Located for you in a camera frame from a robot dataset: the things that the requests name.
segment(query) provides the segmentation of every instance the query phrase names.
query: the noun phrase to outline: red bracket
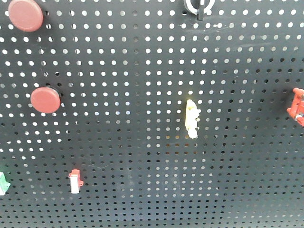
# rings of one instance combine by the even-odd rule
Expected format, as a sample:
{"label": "red bracket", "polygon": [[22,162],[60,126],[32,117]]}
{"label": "red bracket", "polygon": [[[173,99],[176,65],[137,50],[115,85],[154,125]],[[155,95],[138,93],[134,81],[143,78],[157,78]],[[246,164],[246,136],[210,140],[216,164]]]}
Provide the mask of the red bracket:
{"label": "red bracket", "polygon": [[294,88],[294,101],[290,108],[287,108],[289,115],[304,127],[304,90]]}

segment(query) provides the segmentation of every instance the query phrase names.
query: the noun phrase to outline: red round knob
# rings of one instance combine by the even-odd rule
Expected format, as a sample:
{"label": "red round knob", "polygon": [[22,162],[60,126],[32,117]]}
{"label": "red round knob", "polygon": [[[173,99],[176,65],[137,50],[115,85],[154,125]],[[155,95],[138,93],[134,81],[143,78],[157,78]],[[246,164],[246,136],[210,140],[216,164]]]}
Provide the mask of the red round knob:
{"label": "red round knob", "polygon": [[34,0],[12,0],[9,4],[9,19],[20,30],[33,32],[41,27],[43,13]]}
{"label": "red round knob", "polygon": [[41,113],[53,113],[60,107],[58,92],[49,87],[35,89],[31,94],[30,102]]}

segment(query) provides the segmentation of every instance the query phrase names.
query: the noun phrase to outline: plastic clip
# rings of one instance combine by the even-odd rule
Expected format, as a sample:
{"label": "plastic clip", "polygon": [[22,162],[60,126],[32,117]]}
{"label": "plastic clip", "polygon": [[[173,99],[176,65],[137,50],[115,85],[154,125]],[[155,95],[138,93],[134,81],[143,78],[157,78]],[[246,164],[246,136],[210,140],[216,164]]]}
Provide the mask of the plastic clip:
{"label": "plastic clip", "polygon": [[304,127],[304,90],[294,88],[294,100],[290,108],[287,108],[289,115]]}
{"label": "plastic clip", "polygon": [[80,170],[73,169],[68,177],[70,179],[71,193],[78,194],[80,187],[84,184],[84,182],[80,180]]}
{"label": "plastic clip", "polygon": [[10,183],[6,182],[4,173],[0,172],[0,196],[4,196],[9,187]]}
{"label": "plastic clip", "polygon": [[198,137],[197,128],[199,119],[197,118],[199,115],[200,109],[197,109],[196,104],[192,100],[187,100],[185,126],[189,137],[192,139]]}

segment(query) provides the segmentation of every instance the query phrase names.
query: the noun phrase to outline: white ring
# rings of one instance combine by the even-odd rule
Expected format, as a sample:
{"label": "white ring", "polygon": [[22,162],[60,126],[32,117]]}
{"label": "white ring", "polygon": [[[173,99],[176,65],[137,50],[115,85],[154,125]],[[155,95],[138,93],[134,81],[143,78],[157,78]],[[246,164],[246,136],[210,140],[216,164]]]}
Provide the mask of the white ring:
{"label": "white ring", "polygon": [[[208,6],[206,6],[204,8],[204,13],[211,11],[214,3],[215,3],[215,0],[210,0]],[[194,15],[198,15],[199,10],[193,7],[193,5],[191,4],[191,0],[184,0],[184,5],[190,13],[193,13]]]}

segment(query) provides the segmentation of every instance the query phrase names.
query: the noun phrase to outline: red plastic part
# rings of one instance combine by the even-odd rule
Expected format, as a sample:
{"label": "red plastic part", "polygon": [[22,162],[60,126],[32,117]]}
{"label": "red plastic part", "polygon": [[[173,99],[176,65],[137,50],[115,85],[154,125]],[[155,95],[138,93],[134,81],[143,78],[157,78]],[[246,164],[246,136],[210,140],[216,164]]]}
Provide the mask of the red plastic part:
{"label": "red plastic part", "polygon": [[80,180],[80,170],[73,169],[68,177],[70,178],[71,176],[77,176],[77,178],[78,178],[78,186],[79,187],[83,186],[84,182],[82,180]]}
{"label": "red plastic part", "polygon": [[49,87],[35,89],[30,101],[38,112],[47,114],[57,111],[61,103],[57,91]]}
{"label": "red plastic part", "polygon": [[41,27],[43,13],[34,0],[12,0],[9,4],[9,19],[20,30],[33,32]]}
{"label": "red plastic part", "polygon": [[296,121],[304,127],[304,117],[302,117],[304,114],[304,90],[294,88],[293,92],[295,93],[294,101],[292,102],[291,107],[287,108],[287,112],[293,119],[296,119]]}

